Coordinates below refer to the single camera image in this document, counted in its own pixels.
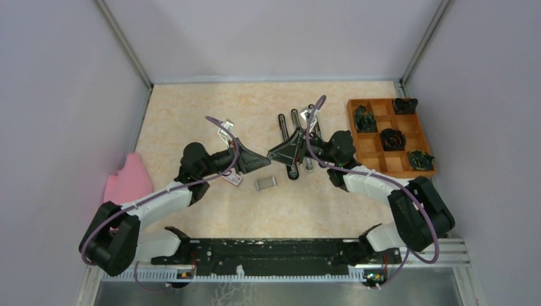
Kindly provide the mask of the dark clip bundle bottom right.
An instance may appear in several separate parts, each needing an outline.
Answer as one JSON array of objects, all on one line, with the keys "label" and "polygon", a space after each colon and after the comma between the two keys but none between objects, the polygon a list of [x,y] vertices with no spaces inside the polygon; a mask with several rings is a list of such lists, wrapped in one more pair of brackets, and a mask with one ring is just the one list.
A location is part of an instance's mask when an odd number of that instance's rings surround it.
[{"label": "dark clip bundle bottom right", "polygon": [[415,171],[434,170],[434,160],[434,156],[423,150],[413,150],[408,153],[410,167]]}]

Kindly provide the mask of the pink cloth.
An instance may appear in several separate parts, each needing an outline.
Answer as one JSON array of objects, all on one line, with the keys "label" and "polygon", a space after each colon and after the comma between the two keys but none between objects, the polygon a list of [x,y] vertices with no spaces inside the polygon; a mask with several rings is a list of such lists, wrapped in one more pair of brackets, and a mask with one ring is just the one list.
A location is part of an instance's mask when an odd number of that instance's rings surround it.
[{"label": "pink cloth", "polygon": [[103,202],[122,205],[154,192],[151,178],[139,153],[129,153],[124,167],[107,179]]}]

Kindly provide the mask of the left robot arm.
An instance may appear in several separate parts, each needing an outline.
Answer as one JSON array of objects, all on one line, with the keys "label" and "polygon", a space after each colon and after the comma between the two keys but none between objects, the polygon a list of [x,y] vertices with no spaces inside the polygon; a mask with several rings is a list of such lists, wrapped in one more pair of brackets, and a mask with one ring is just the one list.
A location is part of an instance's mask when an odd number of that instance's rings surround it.
[{"label": "left robot arm", "polygon": [[188,144],[178,176],[165,188],[122,205],[108,201],[98,208],[79,245],[83,262],[100,267],[109,276],[154,258],[187,262],[191,246],[174,230],[145,233],[145,229],[201,200],[210,180],[230,171],[248,174],[270,164],[270,159],[245,148],[237,138],[228,149],[215,154],[209,154],[201,143]]}]

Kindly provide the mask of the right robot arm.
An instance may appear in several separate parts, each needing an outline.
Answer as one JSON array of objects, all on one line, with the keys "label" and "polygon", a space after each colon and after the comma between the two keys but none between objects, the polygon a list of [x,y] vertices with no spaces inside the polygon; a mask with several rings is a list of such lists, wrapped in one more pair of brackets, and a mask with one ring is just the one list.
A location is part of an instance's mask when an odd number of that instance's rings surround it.
[{"label": "right robot arm", "polygon": [[361,165],[355,159],[350,131],[337,131],[325,142],[298,128],[271,148],[267,157],[287,166],[314,159],[327,167],[335,187],[367,196],[391,209],[392,222],[373,226],[359,237],[359,254],[368,263],[377,262],[388,249],[407,247],[421,252],[456,225],[427,177],[398,179]]}]

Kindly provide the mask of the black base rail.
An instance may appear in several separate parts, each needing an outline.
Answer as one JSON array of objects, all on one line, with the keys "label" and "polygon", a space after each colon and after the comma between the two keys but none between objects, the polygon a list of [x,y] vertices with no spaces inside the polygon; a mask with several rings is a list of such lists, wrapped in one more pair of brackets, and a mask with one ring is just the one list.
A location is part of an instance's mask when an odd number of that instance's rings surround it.
[{"label": "black base rail", "polygon": [[342,276],[356,265],[398,264],[399,249],[374,252],[358,239],[183,239],[171,256],[154,265],[189,265],[197,276],[233,276],[240,266],[249,277]]}]

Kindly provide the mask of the red white staple box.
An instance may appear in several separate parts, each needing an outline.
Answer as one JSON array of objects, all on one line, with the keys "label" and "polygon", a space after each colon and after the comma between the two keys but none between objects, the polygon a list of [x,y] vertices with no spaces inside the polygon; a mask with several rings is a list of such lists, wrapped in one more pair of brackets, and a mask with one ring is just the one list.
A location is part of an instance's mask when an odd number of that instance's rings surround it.
[{"label": "red white staple box", "polygon": [[235,187],[238,187],[243,180],[243,177],[241,175],[238,175],[234,172],[229,172],[223,175],[222,178]]}]

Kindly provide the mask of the wooden compartment tray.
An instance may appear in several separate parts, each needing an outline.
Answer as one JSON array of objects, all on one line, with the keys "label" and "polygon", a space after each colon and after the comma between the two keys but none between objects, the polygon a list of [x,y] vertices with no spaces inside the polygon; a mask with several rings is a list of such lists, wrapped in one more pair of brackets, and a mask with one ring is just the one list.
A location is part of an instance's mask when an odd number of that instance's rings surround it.
[{"label": "wooden compartment tray", "polygon": [[[419,175],[432,177],[436,173],[436,159],[434,170],[412,170],[408,161],[408,153],[413,150],[423,150],[432,155],[428,146],[424,130],[416,112],[412,115],[396,115],[392,106],[396,98],[369,98],[351,99],[347,104],[350,130],[353,134],[353,143],[356,149],[356,158],[369,169],[379,171],[395,178],[409,179]],[[376,119],[376,133],[359,133],[354,124],[354,113],[358,106],[366,106],[374,113]],[[384,151],[380,140],[380,133],[387,128],[400,130],[406,137],[404,151]]]}]

